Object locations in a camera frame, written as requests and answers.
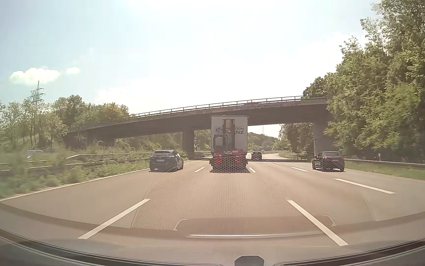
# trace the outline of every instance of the car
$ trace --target car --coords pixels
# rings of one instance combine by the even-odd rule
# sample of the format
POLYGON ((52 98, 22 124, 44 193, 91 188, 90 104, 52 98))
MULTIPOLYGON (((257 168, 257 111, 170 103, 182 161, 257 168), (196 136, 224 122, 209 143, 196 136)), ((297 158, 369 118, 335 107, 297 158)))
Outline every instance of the car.
POLYGON ((261 160, 261 159, 262 159, 262 152, 257 150, 252 152, 252 160, 261 160))
POLYGON ((150 171, 172 171, 183 169, 184 161, 175 150, 157 150, 150 156, 150 171))
POLYGON ((338 168, 340 172, 345 169, 344 157, 338 151, 322 151, 314 156, 312 160, 313 170, 319 168, 321 171, 338 168))

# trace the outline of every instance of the concrete bridge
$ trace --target concrete bridge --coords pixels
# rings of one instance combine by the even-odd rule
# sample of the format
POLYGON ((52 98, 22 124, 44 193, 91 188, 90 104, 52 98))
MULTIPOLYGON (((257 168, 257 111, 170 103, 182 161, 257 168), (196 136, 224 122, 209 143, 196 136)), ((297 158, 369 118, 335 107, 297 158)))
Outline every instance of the concrete bridge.
POLYGON ((248 125, 312 122, 316 151, 333 150, 323 131, 332 115, 327 98, 302 96, 225 102, 147 112, 116 120, 69 128, 67 146, 82 147, 96 141, 112 145, 115 139, 160 133, 183 132, 183 150, 194 151, 194 131, 210 129, 211 115, 248 116, 248 125))

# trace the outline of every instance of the bridge pillar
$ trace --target bridge pillar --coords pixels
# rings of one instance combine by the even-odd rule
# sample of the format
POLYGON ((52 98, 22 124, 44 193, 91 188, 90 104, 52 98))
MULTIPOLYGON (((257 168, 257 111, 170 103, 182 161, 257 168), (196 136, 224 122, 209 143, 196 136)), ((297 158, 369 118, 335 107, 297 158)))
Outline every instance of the bridge pillar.
POLYGON ((326 150, 337 150, 334 147, 332 138, 324 135, 324 130, 327 128, 325 120, 313 121, 313 136, 314 136, 314 155, 326 150))
POLYGON ((188 154, 189 158, 194 155, 194 130, 183 130, 183 150, 188 154))

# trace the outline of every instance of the bridge railing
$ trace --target bridge railing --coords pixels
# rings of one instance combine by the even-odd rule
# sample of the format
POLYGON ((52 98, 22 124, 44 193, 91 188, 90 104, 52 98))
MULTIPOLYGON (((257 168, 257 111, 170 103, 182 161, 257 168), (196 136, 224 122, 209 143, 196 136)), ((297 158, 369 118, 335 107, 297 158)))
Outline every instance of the bridge railing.
POLYGON ((147 116, 158 116, 158 115, 165 115, 165 114, 172 114, 172 113, 181 113, 181 112, 197 111, 197 110, 204 110, 204 109, 214 109, 214 108, 229 107, 229 106, 244 106, 248 104, 271 104, 271 103, 279 103, 279 102, 293 102, 293 101, 316 99, 316 98, 326 98, 326 97, 322 95, 306 96, 304 99, 303 96, 289 96, 289 97, 263 98, 263 99, 232 101, 232 102, 223 102, 223 103, 215 103, 215 104, 186 106, 186 107, 180 107, 180 108, 171 108, 171 109, 164 109, 164 110, 153 111, 153 112, 132 114, 129 116, 122 116, 117 119, 113 119, 109 121, 88 123, 77 129, 82 129, 83 127, 95 125, 95 124, 102 125, 102 124, 110 123, 113 121, 127 120, 127 119, 147 117, 147 116))

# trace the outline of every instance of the truck trailer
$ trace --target truck trailer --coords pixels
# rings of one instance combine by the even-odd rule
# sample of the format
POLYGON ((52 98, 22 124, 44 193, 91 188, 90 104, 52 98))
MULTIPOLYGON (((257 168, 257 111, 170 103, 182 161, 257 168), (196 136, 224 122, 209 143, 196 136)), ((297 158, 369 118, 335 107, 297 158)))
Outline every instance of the truck trailer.
POLYGON ((213 170, 235 171, 247 167, 247 116, 211 116, 213 170))

